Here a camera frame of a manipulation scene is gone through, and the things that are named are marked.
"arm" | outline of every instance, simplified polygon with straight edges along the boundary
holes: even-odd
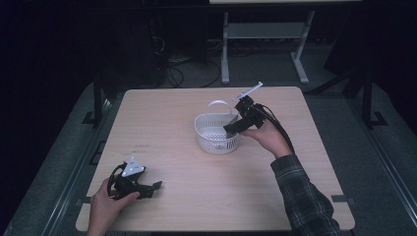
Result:
[[[88,236],[105,235],[120,211],[139,196],[136,192],[121,200],[113,200],[107,194],[107,183],[108,179],[105,179],[97,193],[91,197]]]
[[[285,211],[295,235],[338,235],[333,207],[311,182],[298,157],[270,121],[258,130],[241,133],[257,140],[275,156],[270,165],[284,198]]]

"white metal stand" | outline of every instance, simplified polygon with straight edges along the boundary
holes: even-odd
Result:
[[[229,38],[299,38],[300,44],[291,58],[300,78],[301,84],[307,84],[309,79],[301,64],[300,57],[309,34],[315,12],[309,12],[302,23],[228,23],[228,13],[224,13],[223,53],[221,55],[221,81],[224,85],[230,83],[229,66],[227,62],[227,40]]]

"dark floor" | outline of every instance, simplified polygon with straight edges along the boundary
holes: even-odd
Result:
[[[311,82],[302,86],[289,56],[295,45],[296,42],[258,41],[255,53],[252,46],[243,50],[245,56],[232,55],[229,86],[252,87],[261,81],[266,87],[294,86],[309,90],[334,77],[323,69],[331,45],[309,43],[302,62]],[[179,54],[172,59],[186,56]],[[213,80],[210,87],[223,87],[217,77],[218,53],[208,59],[211,62],[191,61],[173,67],[166,72],[171,78],[163,80],[159,87],[200,88]],[[183,82],[178,86],[181,75]],[[416,224],[407,212],[404,195],[394,184],[401,180],[409,193],[417,196],[414,184],[417,138],[392,107],[386,93],[375,85],[372,110],[381,112],[387,126],[368,129],[360,118],[361,93],[353,99],[345,98],[341,93],[345,84],[342,82],[305,98],[341,188],[350,200],[356,220],[352,232],[357,236],[416,235]],[[75,222],[95,170],[91,163],[99,158],[100,147],[105,145],[122,98],[120,92],[104,106],[103,120],[93,128],[91,124],[83,124],[86,114],[93,111],[92,85],[86,87],[15,213],[8,235],[85,234],[77,231]],[[398,175],[385,166],[387,160]],[[110,232],[108,235],[149,233]]]

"flannel sleeve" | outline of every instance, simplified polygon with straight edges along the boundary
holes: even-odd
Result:
[[[330,201],[310,182],[298,157],[286,155],[270,166],[284,199],[291,235],[338,235]]]

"person's left hand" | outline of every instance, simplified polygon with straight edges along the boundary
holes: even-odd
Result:
[[[91,197],[88,236],[105,235],[120,211],[140,195],[135,192],[123,199],[113,200],[107,194],[107,183],[108,179],[105,179],[97,193]]]

